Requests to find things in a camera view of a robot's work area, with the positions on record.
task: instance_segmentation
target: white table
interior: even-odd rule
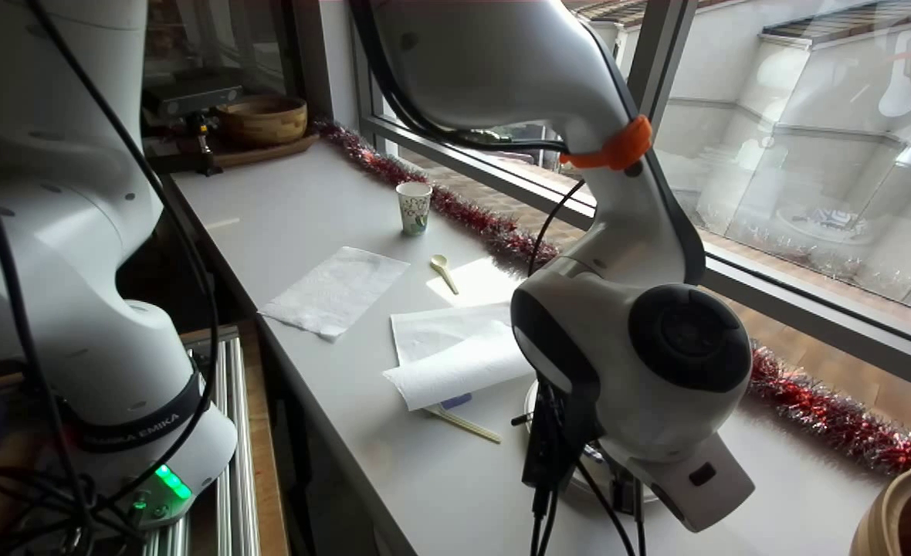
[[[293,365],[297,395],[337,444],[356,493],[366,500],[392,550],[526,556],[530,488],[520,481],[526,434],[508,420],[523,415],[528,379],[475,395],[462,407],[470,420],[497,429],[504,444],[406,415],[384,379],[396,365],[388,314],[443,309],[427,288],[427,258],[443,254],[451,265],[462,265],[486,251],[441,219],[432,219],[423,237],[400,237],[392,190],[325,143],[288,160],[175,183],[254,305],[264,305],[342,245],[412,264],[412,272],[332,343],[276,321],[264,326]],[[665,507],[648,507],[651,556],[849,552],[849,537],[884,481],[809,447],[756,407],[735,411],[722,434],[753,477],[756,493],[705,535],[687,535]],[[551,552],[623,550],[594,497],[573,488],[559,502]]]

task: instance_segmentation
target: paper sheet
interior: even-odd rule
[[[530,374],[508,329],[507,305],[392,317],[392,334],[400,365],[386,370],[386,379],[406,411]]]
[[[290,291],[278,292],[261,314],[325,340],[348,329],[406,270],[400,258],[341,247]]]

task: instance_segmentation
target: red tinsel garland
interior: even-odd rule
[[[398,160],[384,156],[361,137],[337,125],[325,125],[321,137],[379,183],[427,183],[420,174],[406,174]],[[432,190],[432,211],[475,235],[501,264],[526,270],[533,237],[520,231],[513,219],[462,205],[454,190],[437,184]],[[541,245],[538,264],[552,257],[555,251]],[[767,403],[784,424],[876,477],[897,477],[911,470],[908,429],[863,411],[847,395],[827,393],[804,374],[780,370],[779,357],[767,346],[753,348],[748,398]]]

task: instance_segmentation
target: cup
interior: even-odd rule
[[[432,184],[427,184],[427,183],[398,183],[396,184],[400,235],[413,237],[413,235],[427,231],[429,196],[432,196]]]

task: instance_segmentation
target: window frame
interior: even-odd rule
[[[651,0],[645,9],[626,82],[636,105],[655,120],[655,128],[660,125],[695,9],[699,0]],[[533,176],[513,174],[508,167],[497,167],[466,148],[437,146],[392,120],[384,120],[384,95],[372,86],[372,76],[361,57],[361,43],[356,38],[332,33],[325,33],[325,39],[356,43],[351,65],[359,91],[359,130],[376,148],[396,143],[538,211],[551,211],[559,200],[561,190]],[[572,200],[559,211],[559,219],[587,230],[594,221],[594,207]],[[741,257],[715,254],[708,245],[705,254],[708,272],[701,285],[708,291],[737,299],[741,305],[751,305],[805,338],[816,338],[911,383],[911,334],[897,329],[894,324],[867,317],[867,312],[854,309],[852,303],[840,305],[831,303],[825,292],[771,277],[767,270],[753,270]]]

